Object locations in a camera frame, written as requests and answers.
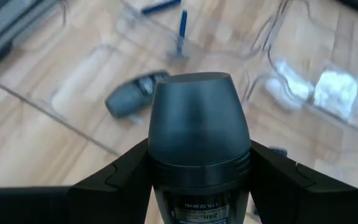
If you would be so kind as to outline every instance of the white object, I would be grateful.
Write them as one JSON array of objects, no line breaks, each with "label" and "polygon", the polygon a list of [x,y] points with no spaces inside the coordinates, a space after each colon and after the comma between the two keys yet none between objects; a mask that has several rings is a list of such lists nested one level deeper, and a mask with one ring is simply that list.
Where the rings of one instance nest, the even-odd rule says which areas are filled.
[{"label": "white object", "polygon": [[136,125],[141,125],[143,123],[143,119],[136,114],[129,115],[128,120]]},{"label": "white object", "polygon": [[324,71],[316,85],[314,105],[348,121],[353,113],[358,82],[349,73]]},{"label": "white object", "polygon": [[283,109],[293,112],[302,109],[302,105],[312,95],[314,87],[310,82],[301,78],[286,62],[275,64],[277,72],[287,81],[270,78],[265,83],[265,89],[270,93]]}]

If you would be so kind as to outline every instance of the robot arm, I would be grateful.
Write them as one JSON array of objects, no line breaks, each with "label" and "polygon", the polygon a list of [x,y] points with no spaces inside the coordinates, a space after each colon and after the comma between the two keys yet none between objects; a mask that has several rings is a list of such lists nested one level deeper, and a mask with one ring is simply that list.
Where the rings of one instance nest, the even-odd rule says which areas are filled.
[{"label": "robot arm", "polygon": [[[358,223],[358,189],[252,141],[250,192],[262,223]],[[144,223],[147,140],[71,187],[0,189],[0,223]]]}]

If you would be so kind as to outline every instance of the deodorant label text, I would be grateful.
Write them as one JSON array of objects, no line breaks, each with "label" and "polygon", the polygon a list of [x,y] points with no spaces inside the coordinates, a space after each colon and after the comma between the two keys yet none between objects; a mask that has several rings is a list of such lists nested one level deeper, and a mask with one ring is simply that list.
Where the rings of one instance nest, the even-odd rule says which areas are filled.
[{"label": "deodorant label text", "polygon": [[188,210],[176,207],[175,215],[182,224],[227,224],[229,205],[210,210]]}]

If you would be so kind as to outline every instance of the black deodorant cap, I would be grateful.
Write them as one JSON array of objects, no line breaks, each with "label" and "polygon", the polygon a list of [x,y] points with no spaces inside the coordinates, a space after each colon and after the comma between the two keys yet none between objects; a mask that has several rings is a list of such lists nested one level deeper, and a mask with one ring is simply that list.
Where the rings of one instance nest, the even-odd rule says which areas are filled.
[{"label": "black deodorant cap", "polygon": [[176,166],[206,166],[249,151],[244,112],[229,74],[189,73],[156,84],[149,154]]}]

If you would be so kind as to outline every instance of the transparent plastic container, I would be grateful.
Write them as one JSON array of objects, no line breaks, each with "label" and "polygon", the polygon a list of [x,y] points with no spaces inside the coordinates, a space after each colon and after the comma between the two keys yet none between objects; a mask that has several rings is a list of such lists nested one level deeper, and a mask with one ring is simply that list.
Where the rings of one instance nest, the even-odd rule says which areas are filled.
[{"label": "transparent plastic container", "polygon": [[[243,95],[246,61],[266,41],[280,6],[273,0],[242,1],[241,7],[189,0],[147,17],[140,9],[157,1],[50,2],[0,36],[0,87],[117,155],[147,137],[150,112],[138,114],[142,124],[114,119],[104,100],[117,86],[153,70],[219,71],[230,73]],[[179,57],[184,9],[188,22]]]},{"label": "transparent plastic container", "polygon": [[[246,97],[251,137],[358,187],[358,12],[336,1],[290,1],[278,24]],[[308,96],[297,83],[312,86]]]}]

